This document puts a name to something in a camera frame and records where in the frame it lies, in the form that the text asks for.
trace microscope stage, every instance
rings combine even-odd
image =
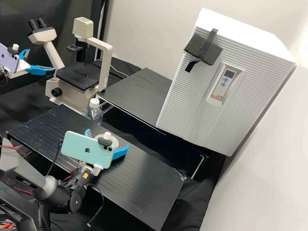
[[[99,82],[100,68],[93,64],[77,63],[57,70],[59,79],[85,91]]]

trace black tape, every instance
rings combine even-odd
[[[190,72],[190,71],[192,70],[193,66],[194,66],[196,63],[202,61],[202,60],[205,58],[205,55],[206,55],[206,53],[209,51],[209,49],[210,49],[210,47],[211,47],[211,45],[212,45],[212,42],[213,42],[213,40],[214,40],[214,38],[215,38],[217,32],[218,32],[217,29],[214,29],[214,28],[212,29],[212,31],[210,32],[210,34],[209,34],[207,40],[205,41],[205,43],[204,43],[204,45],[203,45],[203,47],[202,47],[202,49],[201,49],[199,55],[195,58],[195,60],[189,62],[189,64],[188,64],[187,67],[185,68],[185,71]]]

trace plastic bottle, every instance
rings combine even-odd
[[[90,99],[89,107],[83,109],[82,115],[87,119],[97,123],[98,125],[101,125],[104,112],[98,106],[99,106],[98,99],[96,98]]]

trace microscope base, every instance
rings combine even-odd
[[[45,95],[49,100],[56,105],[64,104],[79,114],[89,106],[90,99],[94,98],[96,93],[95,87],[82,91],[57,77],[46,81]]]

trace black platform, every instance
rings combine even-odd
[[[98,96],[155,128],[172,81],[148,68],[98,92]]]
[[[100,68],[89,63],[77,63],[57,70],[57,77],[78,89],[85,91],[99,82]]]
[[[93,135],[107,131],[66,106],[56,108],[9,130],[7,137],[53,160],[59,139],[66,131],[84,134],[91,129]],[[113,134],[119,145],[127,142]],[[77,161],[59,154],[56,164],[70,172]],[[124,158],[112,162],[97,177],[96,185],[102,193],[139,220],[160,230],[184,183],[175,169],[130,144]]]

